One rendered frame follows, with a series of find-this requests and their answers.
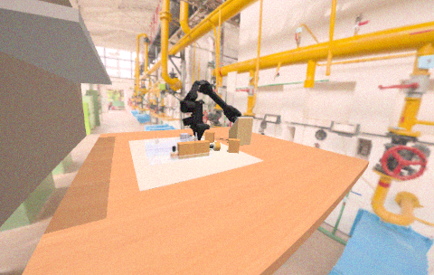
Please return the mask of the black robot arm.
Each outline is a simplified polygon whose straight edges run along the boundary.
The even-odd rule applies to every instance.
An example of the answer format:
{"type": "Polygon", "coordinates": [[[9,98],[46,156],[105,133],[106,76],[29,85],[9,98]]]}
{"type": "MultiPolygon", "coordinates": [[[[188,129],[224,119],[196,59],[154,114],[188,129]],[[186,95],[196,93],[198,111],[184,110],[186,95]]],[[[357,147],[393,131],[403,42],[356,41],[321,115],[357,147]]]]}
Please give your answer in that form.
{"type": "MultiPolygon", "coordinates": [[[[184,100],[181,100],[180,111],[183,113],[188,112],[203,112],[203,100],[196,100],[198,97],[197,91],[203,95],[209,95],[222,109],[223,114],[230,122],[235,122],[237,118],[241,117],[241,113],[232,105],[228,105],[218,94],[212,90],[209,81],[200,80],[193,83],[192,88],[189,90],[184,100]],[[200,86],[200,87],[199,87],[200,86]],[[199,88],[199,89],[198,89],[199,88]]],[[[196,124],[195,115],[182,119],[185,126],[189,124],[196,124]]]]}

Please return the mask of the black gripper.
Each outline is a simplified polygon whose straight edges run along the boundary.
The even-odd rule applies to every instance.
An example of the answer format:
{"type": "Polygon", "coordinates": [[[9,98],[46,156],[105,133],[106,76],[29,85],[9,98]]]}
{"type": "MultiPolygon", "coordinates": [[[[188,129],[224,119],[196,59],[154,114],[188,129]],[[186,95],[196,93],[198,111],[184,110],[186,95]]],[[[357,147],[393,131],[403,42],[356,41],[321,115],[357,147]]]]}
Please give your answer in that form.
{"type": "MultiPolygon", "coordinates": [[[[203,133],[205,130],[210,129],[210,126],[208,124],[203,123],[203,113],[202,112],[192,112],[191,116],[195,115],[195,121],[196,124],[189,124],[191,125],[192,131],[193,131],[193,135],[195,136],[195,132],[197,132],[197,138],[198,141],[201,140],[203,133]]],[[[187,126],[189,126],[187,125],[187,126]]]]}

